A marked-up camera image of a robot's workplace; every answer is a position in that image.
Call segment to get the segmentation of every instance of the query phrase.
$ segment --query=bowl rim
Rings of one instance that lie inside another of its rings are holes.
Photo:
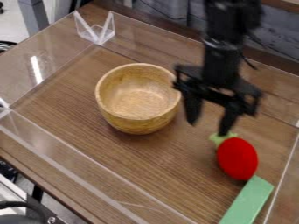
[[[127,120],[131,120],[131,121],[147,121],[147,120],[153,120],[163,115],[166,115],[173,109],[175,109],[175,107],[178,106],[179,102],[181,102],[181,99],[182,99],[182,93],[179,91],[177,91],[177,98],[175,98],[175,101],[174,101],[174,104],[171,105],[171,107],[167,108],[167,110],[165,110],[162,113],[159,113],[158,115],[154,115],[146,119],[142,119],[142,118],[133,118],[133,117],[129,117],[129,116],[125,116],[125,115],[119,115],[117,114],[114,111],[111,111],[109,109],[109,107],[106,106],[105,102],[102,101],[100,99],[100,95],[99,95],[99,88],[100,88],[100,85],[105,81],[105,79],[119,69],[123,69],[125,67],[134,67],[134,66],[147,66],[147,67],[155,67],[161,70],[163,70],[171,77],[173,80],[175,80],[175,75],[163,67],[161,66],[157,66],[157,65],[153,65],[153,64],[147,64],[147,63],[131,63],[131,64],[126,64],[123,66],[118,66],[117,68],[114,68],[113,70],[110,70],[103,76],[102,78],[99,79],[98,81],[98,85],[96,85],[96,90],[95,90],[95,95],[96,95],[96,100],[98,100],[98,105],[106,110],[107,113],[110,113],[113,116],[115,117],[119,117],[119,118],[123,118],[123,119],[127,119]]]

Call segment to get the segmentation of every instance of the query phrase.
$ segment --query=wooden tabletop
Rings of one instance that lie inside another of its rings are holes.
[[[109,14],[95,4],[80,13],[90,24],[103,24]],[[16,63],[12,68],[7,61],[20,58],[28,47],[56,37],[48,53],[64,55],[50,62],[58,68],[55,75],[6,111],[0,156],[91,223],[218,223],[245,185],[221,171],[209,140],[221,107],[206,103],[197,127],[187,124],[181,109],[163,130],[130,136],[107,124],[94,95],[113,68],[134,62],[170,70],[175,63],[199,64],[203,45],[119,14],[115,20],[117,36],[103,47],[79,39],[74,17],[67,16],[2,56],[0,67],[11,74],[2,80],[15,83],[18,73],[10,71],[22,66]],[[74,60],[58,66],[67,51],[75,54],[80,48]],[[298,135],[299,79],[254,63],[258,71],[245,65],[242,75],[266,91],[262,113],[243,117],[234,131],[257,147],[257,175],[277,186]],[[270,202],[257,223],[263,223]],[[294,217],[281,209],[274,220],[291,223]]]

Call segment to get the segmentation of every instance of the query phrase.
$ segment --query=red object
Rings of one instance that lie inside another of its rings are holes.
[[[254,146],[242,138],[226,140],[218,149],[219,166],[238,180],[249,180],[258,169],[258,153]]]

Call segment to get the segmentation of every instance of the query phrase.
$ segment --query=green sponge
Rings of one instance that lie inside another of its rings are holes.
[[[237,137],[238,134],[230,132],[226,136],[219,136],[218,133],[210,136],[210,140],[217,144],[217,148],[219,148],[221,144],[230,138]]]
[[[241,191],[219,224],[251,224],[267,201],[274,186],[254,176]]]

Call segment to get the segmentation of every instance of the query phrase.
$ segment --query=wooden bowl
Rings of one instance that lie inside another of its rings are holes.
[[[130,64],[99,80],[96,99],[109,123],[130,134],[149,134],[174,119],[182,98],[173,88],[174,74],[150,64]]]

